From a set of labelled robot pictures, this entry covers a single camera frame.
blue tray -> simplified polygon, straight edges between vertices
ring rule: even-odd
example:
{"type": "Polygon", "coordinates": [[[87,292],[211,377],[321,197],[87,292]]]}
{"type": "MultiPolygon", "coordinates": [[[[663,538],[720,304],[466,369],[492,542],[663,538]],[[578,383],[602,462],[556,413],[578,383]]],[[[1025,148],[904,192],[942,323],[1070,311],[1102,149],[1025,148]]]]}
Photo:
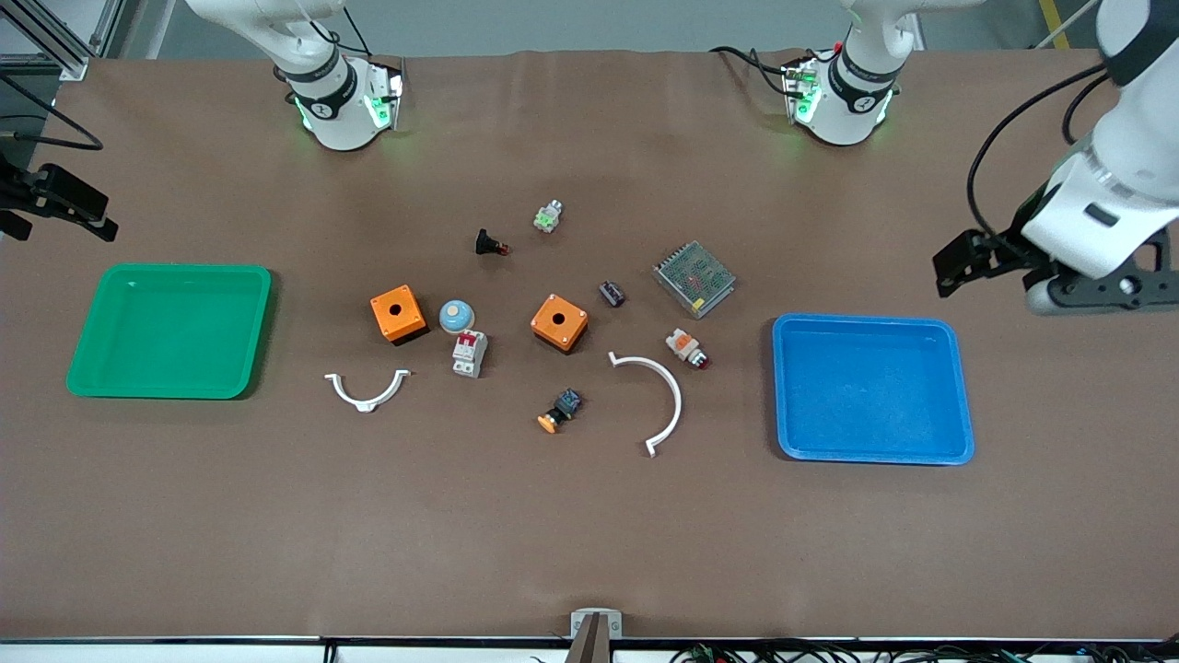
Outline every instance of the blue tray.
{"type": "Polygon", "coordinates": [[[778,444],[798,460],[962,465],[974,432],[944,322],[788,314],[773,323],[778,444]]]}

orange push button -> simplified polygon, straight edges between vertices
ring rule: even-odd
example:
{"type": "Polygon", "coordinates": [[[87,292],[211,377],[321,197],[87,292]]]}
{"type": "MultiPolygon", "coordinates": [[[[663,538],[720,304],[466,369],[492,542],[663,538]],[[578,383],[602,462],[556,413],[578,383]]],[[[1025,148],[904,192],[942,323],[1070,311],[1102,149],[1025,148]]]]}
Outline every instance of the orange push button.
{"type": "Polygon", "coordinates": [[[565,354],[573,352],[573,346],[588,324],[586,311],[556,295],[549,295],[532,319],[533,333],[565,354]]]}
{"type": "Polygon", "coordinates": [[[411,341],[430,330],[409,285],[394,288],[373,297],[373,315],[381,327],[381,335],[394,346],[411,341]]]}

white semicircular bracket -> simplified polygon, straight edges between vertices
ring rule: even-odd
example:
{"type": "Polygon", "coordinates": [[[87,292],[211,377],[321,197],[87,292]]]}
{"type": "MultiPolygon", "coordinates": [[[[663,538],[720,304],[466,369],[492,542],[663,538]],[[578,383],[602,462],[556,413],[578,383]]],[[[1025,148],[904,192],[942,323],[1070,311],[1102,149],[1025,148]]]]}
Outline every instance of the white semicircular bracket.
{"type": "Polygon", "coordinates": [[[386,388],[386,390],[381,392],[380,396],[375,399],[369,399],[367,401],[358,401],[349,396],[348,393],[344,392],[344,380],[340,375],[335,373],[329,373],[323,378],[324,380],[331,380],[331,386],[336,388],[336,394],[340,395],[340,398],[343,399],[345,402],[353,403],[353,406],[355,406],[358,412],[373,412],[374,409],[376,409],[376,406],[391,399],[393,395],[397,393],[397,389],[401,388],[401,381],[408,375],[409,375],[408,370],[406,370],[404,368],[399,368],[397,372],[393,374],[393,382],[389,383],[389,387],[386,388]]]}
{"type": "Polygon", "coordinates": [[[652,361],[645,356],[617,357],[614,356],[614,353],[610,353],[610,363],[611,366],[614,367],[624,366],[627,363],[638,363],[639,366],[646,366],[651,370],[658,373],[667,382],[667,386],[671,387],[671,395],[673,399],[676,399],[676,413],[672,414],[671,422],[667,424],[666,428],[664,428],[663,431],[657,433],[653,438],[647,440],[647,453],[651,454],[651,458],[654,458],[656,447],[659,446],[659,442],[671,436],[671,432],[674,431],[676,425],[679,424],[679,413],[684,409],[684,395],[679,390],[679,383],[676,382],[676,378],[671,374],[671,370],[664,368],[664,366],[658,361],[652,361]]]}

green led light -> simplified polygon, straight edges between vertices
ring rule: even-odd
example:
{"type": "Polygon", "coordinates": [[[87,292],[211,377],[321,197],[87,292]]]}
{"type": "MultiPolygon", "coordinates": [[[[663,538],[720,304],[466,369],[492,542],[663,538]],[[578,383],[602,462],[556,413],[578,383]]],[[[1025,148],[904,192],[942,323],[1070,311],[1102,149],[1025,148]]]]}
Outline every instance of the green led light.
{"type": "Polygon", "coordinates": [[[810,122],[815,117],[815,107],[818,106],[819,99],[822,99],[822,90],[816,85],[798,100],[798,112],[795,113],[795,119],[802,123],[810,122]]]}
{"type": "Polygon", "coordinates": [[[384,129],[389,126],[389,111],[388,104],[381,101],[380,98],[373,99],[369,96],[364,96],[364,106],[369,110],[369,116],[373,117],[373,124],[377,129],[384,129]]]}
{"type": "Polygon", "coordinates": [[[303,110],[303,104],[299,103],[298,97],[295,98],[295,107],[298,109],[298,114],[303,118],[303,129],[314,131],[311,129],[311,120],[307,119],[307,112],[303,110]]]}
{"type": "Polygon", "coordinates": [[[884,100],[881,101],[881,112],[876,116],[876,124],[884,122],[884,114],[888,112],[888,103],[893,100],[893,91],[890,90],[888,94],[884,96],[884,100]]]}

plastic tray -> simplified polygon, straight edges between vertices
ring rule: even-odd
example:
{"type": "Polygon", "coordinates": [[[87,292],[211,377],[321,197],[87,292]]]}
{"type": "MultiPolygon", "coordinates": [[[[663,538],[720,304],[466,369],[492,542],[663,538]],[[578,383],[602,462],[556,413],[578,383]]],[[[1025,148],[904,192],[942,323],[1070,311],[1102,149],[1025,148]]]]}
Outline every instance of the plastic tray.
{"type": "Polygon", "coordinates": [[[788,314],[773,323],[778,444],[799,460],[962,465],[974,455],[954,330],[788,314]]]}
{"type": "Polygon", "coordinates": [[[114,265],[66,386],[79,396],[232,399],[250,383],[269,295],[261,267],[114,265]]]}

